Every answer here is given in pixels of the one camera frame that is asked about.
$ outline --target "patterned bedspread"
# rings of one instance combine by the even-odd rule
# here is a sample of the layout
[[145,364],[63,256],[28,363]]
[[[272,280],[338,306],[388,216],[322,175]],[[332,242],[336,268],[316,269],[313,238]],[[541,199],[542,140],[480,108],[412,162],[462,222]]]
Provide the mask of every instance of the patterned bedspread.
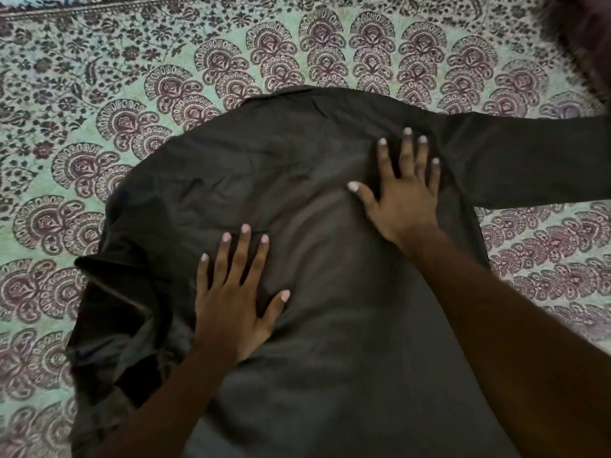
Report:
[[[545,1],[0,0],[0,455],[70,455],[73,260],[138,161],[287,85],[450,114],[603,112],[544,36]],[[478,215],[494,271],[611,352],[611,203]]]

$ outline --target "floral print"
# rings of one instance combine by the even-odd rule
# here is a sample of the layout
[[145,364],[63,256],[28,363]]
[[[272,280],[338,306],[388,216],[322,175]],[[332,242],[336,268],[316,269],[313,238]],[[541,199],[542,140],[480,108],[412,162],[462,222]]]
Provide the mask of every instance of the floral print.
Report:
[[[70,455],[73,260],[139,161],[290,85],[447,114],[602,112],[543,38],[542,1],[0,0],[0,455]],[[493,271],[611,352],[611,204],[476,213]]]

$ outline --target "left hand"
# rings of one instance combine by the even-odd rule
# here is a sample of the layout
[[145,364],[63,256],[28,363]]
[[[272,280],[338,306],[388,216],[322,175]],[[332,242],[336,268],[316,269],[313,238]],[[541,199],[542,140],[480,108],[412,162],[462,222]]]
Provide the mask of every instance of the left hand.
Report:
[[232,357],[233,363],[237,363],[247,359],[271,336],[276,318],[282,312],[290,292],[279,292],[272,299],[264,316],[258,318],[255,307],[256,289],[270,248],[270,239],[266,234],[262,236],[244,284],[240,284],[240,279],[246,265],[250,227],[242,225],[231,267],[228,263],[230,244],[231,234],[226,232],[219,246],[210,289],[207,274],[210,260],[207,254],[202,256],[197,268],[197,321],[193,346],[224,351],[228,357]]

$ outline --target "cloth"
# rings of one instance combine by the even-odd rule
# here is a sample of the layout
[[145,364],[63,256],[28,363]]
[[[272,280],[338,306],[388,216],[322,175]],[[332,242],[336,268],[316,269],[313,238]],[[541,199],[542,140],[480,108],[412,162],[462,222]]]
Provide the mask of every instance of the cloth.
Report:
[[608,119],[448,116],[301,88],[171,138],[111,196],[100,251],[76,260],[90,284],[68,345],[74,455],[90,455],[184,357],[198,260],[246,222],[254,242],[271,238],[259,312],[281,289],[291,299],[184,456],[518,456],[432,291],[346,184],[378,186],[379,138],[396,156],[404,127],[426,134],[442,163],[440,227],[487,266],[473,205],[611,197]]

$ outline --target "hand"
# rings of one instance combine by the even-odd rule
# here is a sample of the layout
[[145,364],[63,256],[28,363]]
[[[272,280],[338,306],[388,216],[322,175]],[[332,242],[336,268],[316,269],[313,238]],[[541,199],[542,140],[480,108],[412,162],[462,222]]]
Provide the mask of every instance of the hand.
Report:
[[219,246],[210,289],[208,289],[207,254],[202,255],[197,268],[195,297],[197,322],[193,346],[222,350],[228,357],[235,359],[234,363],[237,363],[248,358],[270,337],[274,322],[291,293],[279,292],[272,299],[264,316],[258,318],[255,308],[256,289],[270,248],[270,239],[266,234],[262,236],[248,276],[241,285],[240,278],[244,272],[250,244],[250,227],[242,225],[238,247],[227,275],[230,243],[231,234],[226,232]]
[[425,136],[418,139],[418,154],[414,163],[412,130],[403,130],[399,168],[401,178],[395,177],[386,140],[378,141],[378,166],[381,177],[379,202],[371,190],[356,181],[348,183],[363,204],[367,216],[387,240],[396,244],[406,255],[411,255],[412,235],[420,227],[437,226],[435,209],[439,189],[439,159],[432,160],[428,186],[425,182],[428,143]]

